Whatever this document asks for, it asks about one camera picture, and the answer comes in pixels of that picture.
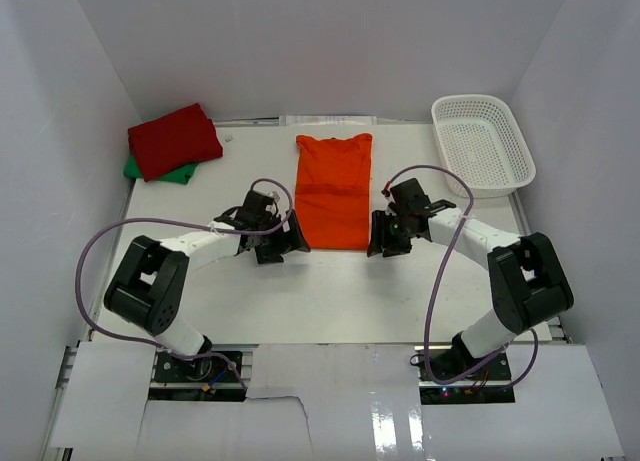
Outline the orange t shirt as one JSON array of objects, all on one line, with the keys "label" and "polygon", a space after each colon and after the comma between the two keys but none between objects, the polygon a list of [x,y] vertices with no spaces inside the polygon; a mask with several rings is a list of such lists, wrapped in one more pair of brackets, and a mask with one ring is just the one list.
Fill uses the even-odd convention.
[{"label": "orange t shirt", "polygon": [[313,249],[364,251],[369,242],[373,136],[296,137],[295,210]]}]

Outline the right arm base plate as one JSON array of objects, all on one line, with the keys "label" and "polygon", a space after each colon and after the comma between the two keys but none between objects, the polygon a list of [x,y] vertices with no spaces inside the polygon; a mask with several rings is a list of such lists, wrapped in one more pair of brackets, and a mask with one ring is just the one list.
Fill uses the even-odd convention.
[{"label": "right arm base plate", "polygon": [[409,358],[409,364],[418,370],[423,406],[513,404],[516,401],[514,389],[504,388],[504,385],[512,381],[505,354],[500,354],[485,367],[450,386],[438,385],[428,376],[422,350],[417,350]]}]

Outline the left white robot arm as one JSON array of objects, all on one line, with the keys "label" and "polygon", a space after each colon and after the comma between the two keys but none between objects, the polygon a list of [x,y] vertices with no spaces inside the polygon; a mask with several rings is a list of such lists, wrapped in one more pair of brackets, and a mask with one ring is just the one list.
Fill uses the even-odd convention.
[{"label": "left white robot arm", "polygon": [[199,380],[210,371],[212,343],[180,314],[189,272],[248,251],[262,265],[310,250],[297,216],[280,215],[273,195],[251,190],[241,206],[224,211],[204,231],[161,240],[134,238],[103,304],[177,355],[177,368],[188,379]]}]

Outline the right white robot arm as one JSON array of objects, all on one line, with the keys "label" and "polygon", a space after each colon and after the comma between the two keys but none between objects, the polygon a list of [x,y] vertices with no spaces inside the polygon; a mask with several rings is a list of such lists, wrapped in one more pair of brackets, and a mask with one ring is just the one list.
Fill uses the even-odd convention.
[{"label": "right white robot arm", "polygon": [[416,239],[457,252],[486,270],[490,310],[457,333],[450,348],[423,354],[430,380],[445,385],[472,380],[516,337],[574,305],[574,295],[551,240],[535,232],[519,235],[470,218],[448,200],[431,200],[411,178],[382,191],[386,209],[371,216],[368,256],[408,254]]}]

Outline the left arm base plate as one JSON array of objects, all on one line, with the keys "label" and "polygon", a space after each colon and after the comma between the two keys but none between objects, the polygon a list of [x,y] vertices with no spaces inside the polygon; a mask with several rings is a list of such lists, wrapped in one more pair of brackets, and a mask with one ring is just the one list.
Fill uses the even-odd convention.
[{"label": "left arm base plate", "polygon": [[150,401],[243,402],[245,389],[232,367],[242,373],[243,353],[222,351],[218,357],[181,361],[166,352],[156,356],[148,391]]}]

